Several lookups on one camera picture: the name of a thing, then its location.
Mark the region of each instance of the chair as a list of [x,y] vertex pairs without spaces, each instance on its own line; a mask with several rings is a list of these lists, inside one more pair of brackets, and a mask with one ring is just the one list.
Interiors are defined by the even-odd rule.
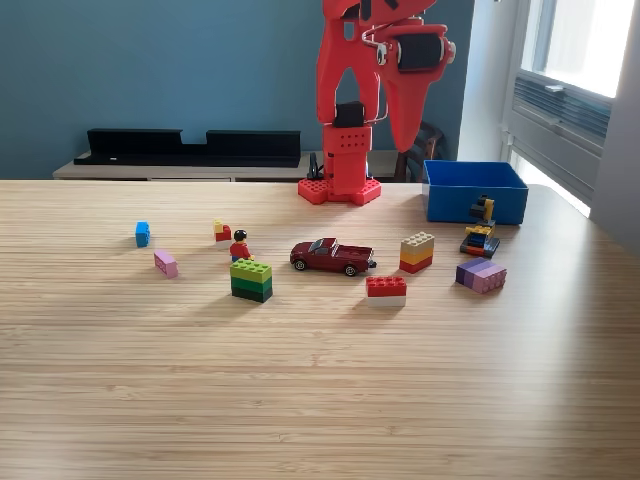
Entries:
[[447,158],[446,150],[446,140],[442,131],[433,125],[422,122],[413,147],[406,152],[398,153],[394,182],[405,183],[408,168],[411,183],[422,183],[424,160]]

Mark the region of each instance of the white wall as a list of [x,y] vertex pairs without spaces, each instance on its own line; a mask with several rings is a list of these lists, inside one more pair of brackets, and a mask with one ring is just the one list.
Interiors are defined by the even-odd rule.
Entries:
[[476,0],[458,160],[500,160],[517,14],[517,0]]
[[591,218],[640,255],[640,1],[636,1]]

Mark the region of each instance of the red toy car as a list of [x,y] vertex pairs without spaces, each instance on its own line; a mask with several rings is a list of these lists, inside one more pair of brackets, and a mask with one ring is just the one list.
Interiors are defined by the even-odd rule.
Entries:
[[299,243],[291,250],[290,261],[299,271],[312,268],[344,272],[349,277],[355,277],[358,273],[377,266],[373,261],[373,249],[338,245],[335,238]]

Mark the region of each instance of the purple lego brick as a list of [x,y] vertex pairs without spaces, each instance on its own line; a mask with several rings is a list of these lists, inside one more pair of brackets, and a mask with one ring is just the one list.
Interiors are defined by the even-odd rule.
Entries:
[[475,278],[477,273],[480,273],[487,268],[493,267],[495,264],[491,263],[489,260],[483,259],[484,262],[480,262],[474,265],[471,268],[468,268],[466,273],[464,274],[464,286],[471,288],[473,286],[473,279]]
[[487,293],[504,285],[507,279],[507,270],[499,265],[494,265],[475,275],[473,279],[473,291]]
[[156,267],[158,267],[167,278],[175,278],[178,276],[178,263],[175,259],[164,250],[156,250],[153,253]]
[[474,258],[470,262],[463,263],[462,265],[458,265],[458,268],[456,269],[456,282],[464,285],[464,274],[467,272],[467,269],[471,267],[475,267],[476,265],[479,265],[480,263],[484,263],[484,262],[486,262],[484,258]]

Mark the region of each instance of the blue bin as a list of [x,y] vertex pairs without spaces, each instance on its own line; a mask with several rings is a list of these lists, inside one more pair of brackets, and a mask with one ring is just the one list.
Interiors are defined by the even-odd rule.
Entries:
[[424,162],[422,187],[429,222],[475,223],[471,205],[487,195],[495,200],[493,219],[501,225],[520,225],[527,208],[529,187],[504,162]]

